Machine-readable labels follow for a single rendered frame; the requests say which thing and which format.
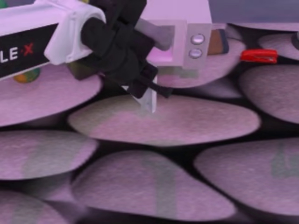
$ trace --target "brown object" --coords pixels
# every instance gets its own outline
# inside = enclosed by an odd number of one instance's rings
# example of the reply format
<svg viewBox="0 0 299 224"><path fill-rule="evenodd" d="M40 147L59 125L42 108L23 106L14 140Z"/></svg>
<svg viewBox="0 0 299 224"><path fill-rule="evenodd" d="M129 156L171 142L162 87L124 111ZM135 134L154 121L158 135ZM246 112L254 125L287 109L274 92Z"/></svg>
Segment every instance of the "brown object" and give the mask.
<svg viewBox="0 0 299 224"><path fill-rule="evenodd" d="M229 51L225 30L215 29L211 32L210 44L207 55L226 54Z"/></svg>

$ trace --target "red x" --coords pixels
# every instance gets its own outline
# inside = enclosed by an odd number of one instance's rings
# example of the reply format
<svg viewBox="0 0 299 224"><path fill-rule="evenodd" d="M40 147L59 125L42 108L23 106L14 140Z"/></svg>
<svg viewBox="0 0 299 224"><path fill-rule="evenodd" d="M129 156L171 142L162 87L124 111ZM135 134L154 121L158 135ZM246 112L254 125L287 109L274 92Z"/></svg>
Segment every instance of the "red x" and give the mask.
<svg viewBox="0 0 299 224"><path fill-rule="evenodd" d="M33 43L24 45L25 48L24 56L26 56L27 54L33 54L32 47L33 47Z"/></svg>

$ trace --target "black label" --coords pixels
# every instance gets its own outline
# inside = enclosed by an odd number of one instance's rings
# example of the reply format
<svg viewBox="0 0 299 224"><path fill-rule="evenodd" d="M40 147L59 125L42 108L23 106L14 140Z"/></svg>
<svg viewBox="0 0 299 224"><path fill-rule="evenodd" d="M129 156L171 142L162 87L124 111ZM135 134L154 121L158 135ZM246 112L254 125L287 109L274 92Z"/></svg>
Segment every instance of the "black label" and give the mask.
<svg viewBox="0 0 299 224"><path fill-rule="evenodd" d="M58 24L0 37L0 78L44 64L44 56Z"/></svg>

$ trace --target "red stapler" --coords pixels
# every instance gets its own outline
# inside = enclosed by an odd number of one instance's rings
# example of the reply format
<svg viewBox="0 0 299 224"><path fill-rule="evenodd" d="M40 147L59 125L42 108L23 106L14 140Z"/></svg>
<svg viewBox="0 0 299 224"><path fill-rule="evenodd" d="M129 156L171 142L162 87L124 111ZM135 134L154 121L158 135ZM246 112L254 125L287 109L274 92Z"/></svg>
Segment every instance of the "red stapler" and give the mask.
<svg viewBox="0 0 299 224"><path fill-rule="evenodd" d="M241 61L272 63L276 64L278 53L271 49L250 49L244 50L241 54Z"/></svg>

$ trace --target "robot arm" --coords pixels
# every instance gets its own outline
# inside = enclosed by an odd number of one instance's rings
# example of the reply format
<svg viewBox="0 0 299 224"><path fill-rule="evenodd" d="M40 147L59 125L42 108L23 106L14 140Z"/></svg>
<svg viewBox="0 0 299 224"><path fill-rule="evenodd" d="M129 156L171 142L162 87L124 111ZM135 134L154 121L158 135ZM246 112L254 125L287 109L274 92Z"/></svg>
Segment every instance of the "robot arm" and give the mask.
<svg viewBox="0 0 299 224"><path fill-rule="evenodd" d="M36 0L2 9L0 80L48 63L77 62L105 74L138 102L144 99L140 103L151 104L153 112L156 92L169 97L171 89L155 84L157 68L146 57L154 46L170 47L171 37L155 35L160 28L150 23L140 25L146 0L111 2Z"/></svg>

